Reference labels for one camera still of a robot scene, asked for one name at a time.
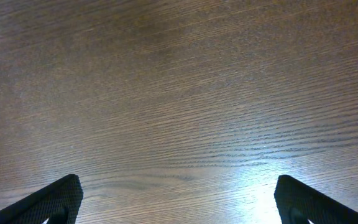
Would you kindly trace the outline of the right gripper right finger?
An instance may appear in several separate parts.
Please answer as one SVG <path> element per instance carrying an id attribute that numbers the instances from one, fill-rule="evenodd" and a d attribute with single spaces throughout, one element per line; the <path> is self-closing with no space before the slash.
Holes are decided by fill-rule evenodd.
<path id="1" fill-rule="evenodd" d="M 274 198 L 282 224 L 358 224 L 358 212 L 290 175 L 278 177 Z"/>

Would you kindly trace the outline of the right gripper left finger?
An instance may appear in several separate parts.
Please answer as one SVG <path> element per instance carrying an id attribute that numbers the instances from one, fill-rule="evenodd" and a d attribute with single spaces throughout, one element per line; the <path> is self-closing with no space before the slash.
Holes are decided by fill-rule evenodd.
<path id="1" fill-rule="evenodd" d="M 79 177 L 69 174 L 0 210 L 0 224 L 75 224 L 82 199 Z"/>

